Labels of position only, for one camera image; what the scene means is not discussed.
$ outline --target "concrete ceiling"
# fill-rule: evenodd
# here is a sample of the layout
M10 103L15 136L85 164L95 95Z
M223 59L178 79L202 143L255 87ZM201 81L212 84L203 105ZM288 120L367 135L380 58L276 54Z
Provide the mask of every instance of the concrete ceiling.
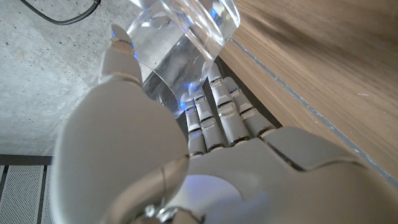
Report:
M56 20L92 0L28 0ZM141 10L104 0L81 22L53 25L20 1L0 0L0 154L51 156L57 133L96 84L110 24L127 28Z

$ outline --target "transparent cup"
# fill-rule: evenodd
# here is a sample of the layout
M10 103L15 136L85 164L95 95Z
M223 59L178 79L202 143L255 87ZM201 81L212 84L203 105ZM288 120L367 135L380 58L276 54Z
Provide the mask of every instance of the transparent cup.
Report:
M128 28L143 90L178 118L238 28L233 0L159 0Z

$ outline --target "metal grate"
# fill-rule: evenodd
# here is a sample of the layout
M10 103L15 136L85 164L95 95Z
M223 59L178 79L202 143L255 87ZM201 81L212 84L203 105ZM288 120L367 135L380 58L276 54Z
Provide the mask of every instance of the metal grate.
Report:
M52 177L52 166L47 166L47 176L45 177L45 188L44 188L44 200L42 210L41 224L54 224L51 207L51 177Z
M9 166L0 201L0 223L36 224L44 166Z

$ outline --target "white robotic hand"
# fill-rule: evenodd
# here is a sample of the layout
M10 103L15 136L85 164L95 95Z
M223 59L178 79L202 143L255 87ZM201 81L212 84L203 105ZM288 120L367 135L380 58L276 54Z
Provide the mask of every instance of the white robotic hand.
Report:
M101 84L57 140L56 223L398 223L397 192L376 171L314 134L275 129L216 65L208 77L226 141L199 91L187 144L141 90L128 35L113 31Z

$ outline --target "black cable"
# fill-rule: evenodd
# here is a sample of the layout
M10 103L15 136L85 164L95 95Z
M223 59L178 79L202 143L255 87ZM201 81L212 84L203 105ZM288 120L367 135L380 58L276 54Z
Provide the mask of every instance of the black cable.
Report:
M79 22L80 20L86 18L87 16L89 16L91 13L94 12L94 10L98 7L98 5L101 3L101 0L94 0L93 5L91 5L91 7L89 9L87 9L87 11L83 12L82 14L80 14L79 16L74 17L73 19L68 19L65 21L56 21L53 20L51 18L49 18L48 16L46 16L45 14L42 14L41 12L39 12L39 10L35 9L35 7L33 7L31 4L29 4L27 1L25 0L20 0L22 3L25 4L25 6L27 6L29 9L31 9L32 11L34 11L37 15L41 16L43 19L45 19L46 21L49 21L53 24L56 25L69 25L75 22Z

